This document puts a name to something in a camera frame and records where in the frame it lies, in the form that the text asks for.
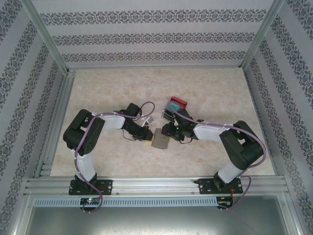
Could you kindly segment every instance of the metal rail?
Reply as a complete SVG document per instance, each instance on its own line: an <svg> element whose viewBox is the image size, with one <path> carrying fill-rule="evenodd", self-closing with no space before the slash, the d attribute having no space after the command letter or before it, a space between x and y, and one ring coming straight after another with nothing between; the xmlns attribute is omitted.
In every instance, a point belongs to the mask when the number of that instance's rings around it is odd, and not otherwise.
<svg viewBox="0 0 313 235"><path fill-rule="evenodd" d="M213 177L99 177L99 179L113 180L112 195L109 197L203 196L199 193L198 185L194 183L194 180L199 178ZM73 197L68 195L72 179L73 177L51 176L28 179L24 197ZM242 178L241 181L245 190L248 179ZM247 196L260 195L289 195L284 176L252 176L252 184Z"/></svg>

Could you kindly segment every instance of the white arm segment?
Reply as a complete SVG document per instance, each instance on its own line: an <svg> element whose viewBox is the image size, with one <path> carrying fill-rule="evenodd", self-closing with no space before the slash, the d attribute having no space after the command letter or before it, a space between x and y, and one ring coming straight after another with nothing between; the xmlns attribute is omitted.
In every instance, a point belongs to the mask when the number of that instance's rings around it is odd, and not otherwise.
<svg viewBox="0 0 313 235"><path fill-rule="evenodd" d="M103 120L105 120L104 126L102 130L108 129L121 129L124 125L125 118L117 115L105 115L100 116ZM86 178L86 180L90 181L96 174L96 171L93 168L93 160L92 153L85 154L83 156L77 155L77 165L80 169L81 174ZM77 177L81 180L81 176L76 173Z"/></svg>
<svg viewBox="0 0 313 235"><path fill-rule="evenodd" d="M195 135L199 140L210 140L220 143L222 143L220 134L226 130L228 129L223 127L205 126L201 124L196 125L194 128Z"/></svg>
<svg viewBox="0 0 313 235"><path fill-rule="evenodd" d="M88 182L95 176L96 171L93 168L93 160L92 160L92 153L85 154L83 156L77 155L77 165L81 172L81 174L85 177ZM81 180L82 177L78 173L76 173L77 177Z"/></svg>
<svg viewBox="0 0 313 235"><path fill-rule="evenodd" d="M200 124L196 125L194 128L195 135L197 136L199 140L210 140L210 141L216 141L220 143L222 143L220 134L226 130L229 130L229 129L223 128L223 127L205 126L205 125L200 125ZM224 183L228 184L234 178L236 178L237 175L239 175L241 172L242 170L235 167L234 164L231 161L229 161L227 165L224 166L224 168L218 172L218 176L221 178L221 180L224 181Z"/></svg>
<svg viewBox="0 0 313 235"><path fill-rule="evenodd" d="M121 129L125 122L125 118L118 115L102 115L99 118L106 121L102 130Z"/></svg>

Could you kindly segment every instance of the gray block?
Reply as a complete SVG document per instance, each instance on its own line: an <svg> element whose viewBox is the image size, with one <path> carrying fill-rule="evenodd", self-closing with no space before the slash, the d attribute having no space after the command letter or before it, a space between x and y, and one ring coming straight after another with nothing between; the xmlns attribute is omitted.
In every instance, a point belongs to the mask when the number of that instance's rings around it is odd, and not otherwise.
<svg viewBox="0 0 313 235"><path fill-rule="evenodd" d="M162 131L161 128L156 129L154 140L151 146L154 148L167 149L170 138L168 136L163 135L161 131Z"/></svg>

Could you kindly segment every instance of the perforated metal strip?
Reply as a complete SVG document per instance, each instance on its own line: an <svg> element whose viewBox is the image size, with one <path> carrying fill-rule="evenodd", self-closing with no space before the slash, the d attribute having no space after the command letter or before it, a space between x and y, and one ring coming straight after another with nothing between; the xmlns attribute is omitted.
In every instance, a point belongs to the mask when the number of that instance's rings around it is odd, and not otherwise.
<svg viewBox="0 0 313 235"><path fill-rule="evenodd" d="M34 207L78 207L80 198L38 198ZM103 207L217 206L216 197L104 198Z"/></svg>

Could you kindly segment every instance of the black mounting plate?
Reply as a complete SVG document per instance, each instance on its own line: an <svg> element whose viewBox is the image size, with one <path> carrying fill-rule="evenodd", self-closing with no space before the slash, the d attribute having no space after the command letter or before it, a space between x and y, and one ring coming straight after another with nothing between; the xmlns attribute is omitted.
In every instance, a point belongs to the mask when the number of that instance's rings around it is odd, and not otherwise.
<svg viewBox="0 0 313 235"><path fill-rule="evenodd" d="M231 189L233 189L233 194L244 192L239 178L236 178L227 184L227 187L223 188L222 191L214 185L213 178L198 179L194 181L194 183L199 185L200 194L230 194Z"/></svg>
<svg viewBox="0 0 313 235"><path fill-rule="evenodd" d="M97 180L96 188L100 190L102 195L111 195L113 180ZM91 193L86 189L78 188L76 180L72 180L69 186L69 195L97 195L93 190Z"/></svg>

